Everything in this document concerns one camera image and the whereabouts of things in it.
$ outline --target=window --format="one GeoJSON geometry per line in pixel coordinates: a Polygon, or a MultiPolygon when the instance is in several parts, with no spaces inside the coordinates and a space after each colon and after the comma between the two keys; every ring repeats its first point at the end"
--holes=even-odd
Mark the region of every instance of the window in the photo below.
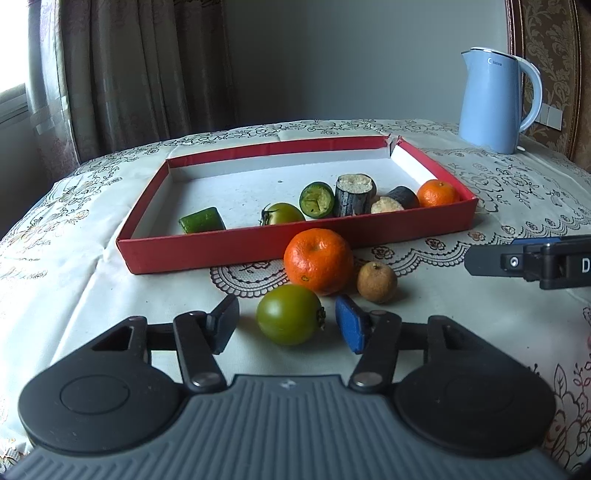
{"type": "Polygon", "coordinates": [[[25,83],[27,0],[0,0],[0,92],[25,83]]]}

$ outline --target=red cardboard box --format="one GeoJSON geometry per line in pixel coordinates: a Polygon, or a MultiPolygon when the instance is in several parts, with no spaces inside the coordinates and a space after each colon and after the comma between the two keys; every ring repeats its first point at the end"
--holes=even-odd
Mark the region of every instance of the red cardboard box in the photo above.
{"type": "Polygon", "coordinates": [[[439,163],[402,138],[337,137],[273,142],[167,160],[125,221],[117,246],[129,271],[157,273],[282,258],[293,236],[329,228],[352,248],[469,229],[478,199],[439,163]],[[313,181],[334,186],[339,175],[365,173],[378,195],[427,180],[454,185],[452,205],[259,226],[261,210],[298,205],[313,181]],[[217,207],[227,230],[185,234],[178,219],[217,207]]]}

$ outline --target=kettle handle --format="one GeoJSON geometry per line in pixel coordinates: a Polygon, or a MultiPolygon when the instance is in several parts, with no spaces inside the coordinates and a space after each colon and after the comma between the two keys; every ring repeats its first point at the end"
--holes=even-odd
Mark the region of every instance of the kettle handle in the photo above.
{"type": "Polygon", "coordinates": [[[530,78],[531,84],[534,86],[534,99],[531,101],[531,110],[519,126],[519,131],[522,132],[534,123],[542,108],[542,78],[540,77],[540,71],[533,64],[521,57],[515,58],[519,61],[519,69],[530,78]]]}

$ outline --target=sheer curtain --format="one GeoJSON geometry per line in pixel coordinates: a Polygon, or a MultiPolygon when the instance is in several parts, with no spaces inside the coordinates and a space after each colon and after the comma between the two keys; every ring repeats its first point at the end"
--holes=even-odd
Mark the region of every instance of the sheer curtain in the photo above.
{"type": "Polygon", "coordinates": [[[220,0],[36,0],[31,122],[52,181],[137,145],[236,122],[220,0]]]}

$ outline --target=blue kettle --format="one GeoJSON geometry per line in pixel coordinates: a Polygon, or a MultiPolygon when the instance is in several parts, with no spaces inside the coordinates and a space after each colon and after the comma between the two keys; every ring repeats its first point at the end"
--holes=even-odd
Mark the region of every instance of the blue kettle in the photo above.
{"type": "Polygon", "coordinates": [[[542,79],[530,62],[491,48],[473,47],[462,52],[468,78],[460,137],[489,150],[512,154],[519,133],[528,128],[542,107],[542,79]],[[531,110],[521,119],[521,74],[534,86],[531,110]]]}

